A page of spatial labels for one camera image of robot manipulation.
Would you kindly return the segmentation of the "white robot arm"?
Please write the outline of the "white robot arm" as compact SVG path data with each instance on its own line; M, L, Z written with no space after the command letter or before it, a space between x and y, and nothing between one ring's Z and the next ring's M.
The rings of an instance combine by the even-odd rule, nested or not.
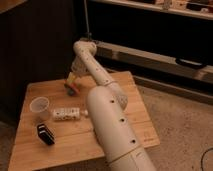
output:
M95 59L96 44L79 40L73 50L73 74L89 73L96 83L86 97L86 108L111 171L157 171L124 114L127 95Z

